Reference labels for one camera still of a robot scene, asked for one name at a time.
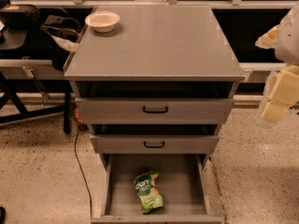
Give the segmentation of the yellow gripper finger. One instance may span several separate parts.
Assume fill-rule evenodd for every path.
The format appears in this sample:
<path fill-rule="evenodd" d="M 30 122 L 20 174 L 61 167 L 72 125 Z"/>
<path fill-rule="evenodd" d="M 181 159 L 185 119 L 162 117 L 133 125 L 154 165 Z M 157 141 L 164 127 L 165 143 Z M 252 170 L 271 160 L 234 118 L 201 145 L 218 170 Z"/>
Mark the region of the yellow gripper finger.
<path fill-rule="evenodd" d="M 298 102 L 299 66 L 287 65 L 280 72 L 271 72 L 265 83 L 257 124 L 273 128 Z"/>
<path fill-rule="evenodd" d="M 261 49 L 274 49 L 277 44 L 277 33 L 278 27 L 274 26 L 256 40 L 255 46 Z"/>

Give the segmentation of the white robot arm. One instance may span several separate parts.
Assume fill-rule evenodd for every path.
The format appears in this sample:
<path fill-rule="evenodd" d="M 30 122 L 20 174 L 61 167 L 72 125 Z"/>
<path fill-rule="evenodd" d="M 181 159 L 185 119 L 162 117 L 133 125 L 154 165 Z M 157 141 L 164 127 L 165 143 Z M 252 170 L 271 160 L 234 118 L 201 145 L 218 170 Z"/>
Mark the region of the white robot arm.
<path fill-rule="evenodd" d="M 276 58 L 286 64 L 278 73 L 268 76 L 260 103 L 257 123 L 270 129 L 299 101 L 299 3 L 278 25 L 260 36 L 255 46 L 274 49 Z"/>

